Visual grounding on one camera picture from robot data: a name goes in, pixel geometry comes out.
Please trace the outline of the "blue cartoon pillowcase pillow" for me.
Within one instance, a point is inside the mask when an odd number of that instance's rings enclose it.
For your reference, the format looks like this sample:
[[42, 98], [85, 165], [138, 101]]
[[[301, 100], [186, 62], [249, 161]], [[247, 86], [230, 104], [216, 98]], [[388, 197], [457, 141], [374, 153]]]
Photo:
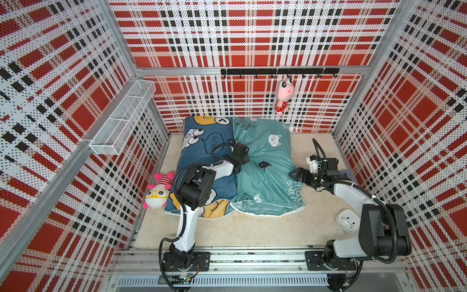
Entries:
[[[232, 118], [191, 116], [184, 120], [184, 138], [176, 172], [191, 164], [209, 164], [227, 158], [232, 149], [227, 145], [234, 140]], [[211, 195], [200, 217], [206, 220], [222, 219], [234, 209], [230, 202], [237, 195], [234, 175], [214, 181]]]

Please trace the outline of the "green cat pillowcase pillow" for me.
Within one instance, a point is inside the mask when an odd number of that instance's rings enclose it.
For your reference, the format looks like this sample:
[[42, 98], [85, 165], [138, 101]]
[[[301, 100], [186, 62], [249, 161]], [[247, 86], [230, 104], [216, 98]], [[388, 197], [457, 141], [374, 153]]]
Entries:
[[234, 118], [237, 142], [248, 147], [249, 162], [236, 174], [237, 196], [230, 205], [236, 211], [281, 217], [305, 209], [302, 183], [289, 174], [297, 169], [291, 159], [289, 125], [277, 120]]

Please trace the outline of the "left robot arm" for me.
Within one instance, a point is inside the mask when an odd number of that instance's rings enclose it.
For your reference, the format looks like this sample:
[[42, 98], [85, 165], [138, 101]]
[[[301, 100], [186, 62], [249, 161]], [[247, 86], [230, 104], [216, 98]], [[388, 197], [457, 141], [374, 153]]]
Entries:
[[174, 195], [181, 207], [180, 220], [175, 238], [164, 237], [160, 245], [169, 242], [167, 254], [159, 254], [161, 268], [172, 266], [187, 271], [195, 263], [195, 230], [200, 213], [207, 204], [216, 180], [238, 174], [242, 165], [249, 162], [248, 146], [234, 142], [215, 148], [230, 147], [228, 157], [216, 159], [213, 163], [193, 163], [183, 168], [174, 181]]

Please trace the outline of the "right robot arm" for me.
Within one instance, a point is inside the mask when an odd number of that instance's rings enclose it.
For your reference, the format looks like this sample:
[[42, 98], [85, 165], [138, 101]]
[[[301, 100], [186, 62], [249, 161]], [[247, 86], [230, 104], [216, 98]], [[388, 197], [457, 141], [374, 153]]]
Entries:
[[338, 170], [338, 159], [328, 157], [316, 139], [316, 154], [307, 159], [309, 169], [297, 168], [289, 176], [317, 191], [327, 191], [344, 200], [360, 221], [357, 234], [344, 240], [329, 240], [322, 263], [337, 270], [346, 260], [376, 260], [392, 264], [412, 252], [412, 242], [403, 208], [372, 195]]

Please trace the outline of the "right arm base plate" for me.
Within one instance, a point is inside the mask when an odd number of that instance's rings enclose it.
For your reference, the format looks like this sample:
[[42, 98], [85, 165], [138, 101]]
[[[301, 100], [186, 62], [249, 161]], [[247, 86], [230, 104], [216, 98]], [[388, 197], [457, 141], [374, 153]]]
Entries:
[[356, 262], [349, 258], [329, 258], [323, 251], [305, 252], [306, 266], [309, 271], [356, 271]]

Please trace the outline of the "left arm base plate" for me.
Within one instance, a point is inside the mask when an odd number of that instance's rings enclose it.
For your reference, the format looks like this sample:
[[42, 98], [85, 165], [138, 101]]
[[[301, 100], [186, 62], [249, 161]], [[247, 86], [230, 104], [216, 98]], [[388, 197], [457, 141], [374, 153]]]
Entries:
[[164, 271], [209, 271], [210, 252], [194, 252], [193, 254], [166, 253], [162, 258]]

